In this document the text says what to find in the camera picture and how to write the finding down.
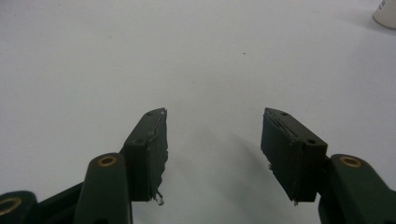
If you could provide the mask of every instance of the white cup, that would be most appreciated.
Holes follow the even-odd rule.
[[[373,17],[379,24],[396,29],[396,0],[383,0]]]

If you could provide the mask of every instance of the white table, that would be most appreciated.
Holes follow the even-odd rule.
[[[396,189],[396,30],[378,4],[0,1],[0,194],[74,186],[163,106],[165,205],[133,203],[134,223],[319,223],[267,169],[265,107]]]

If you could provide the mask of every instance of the white object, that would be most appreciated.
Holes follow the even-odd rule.
[[[396,0],[383,0],[373,17],[379,24],[396,29]]]

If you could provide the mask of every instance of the black metal bracket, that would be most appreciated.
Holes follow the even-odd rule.
[[[324,224],[396,223],[396,194],[366,161],[326,156],[327,144],[288,113],[266,108],[262,152],[274,176],[295,203],[317,192]]]
[[[158,187],[163,181],[167,149],[166,110],[149,111],[120,153],[105,154],[90,162],[83,183],[41,203],[29,191],[1,195],[0,223],[132,223],[130,202],[162,197]]]

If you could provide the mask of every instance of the cup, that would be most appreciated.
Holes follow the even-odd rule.
[[[373,17],[379,24],[396,29],[396,0],[383,0]]]

